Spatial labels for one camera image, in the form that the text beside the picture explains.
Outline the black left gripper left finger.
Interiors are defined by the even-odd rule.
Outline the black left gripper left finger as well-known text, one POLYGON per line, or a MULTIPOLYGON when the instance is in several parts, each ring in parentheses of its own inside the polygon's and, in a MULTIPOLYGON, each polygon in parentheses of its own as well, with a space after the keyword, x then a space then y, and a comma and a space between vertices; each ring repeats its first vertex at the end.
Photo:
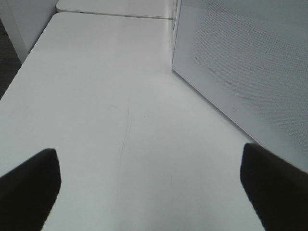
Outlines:
POLYGON ((0 178, 0 229, 40 231, 61 188, 55 149, 44 149, 0 178))

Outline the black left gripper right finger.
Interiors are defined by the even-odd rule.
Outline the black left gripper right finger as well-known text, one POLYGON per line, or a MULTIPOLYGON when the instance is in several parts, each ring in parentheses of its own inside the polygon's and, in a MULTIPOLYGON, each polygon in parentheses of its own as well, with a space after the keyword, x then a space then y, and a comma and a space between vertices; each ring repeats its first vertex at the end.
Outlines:
POLYGON ((267 231, 308 229, 308 175, 253 143, 244 145, 240 180, 267 231))

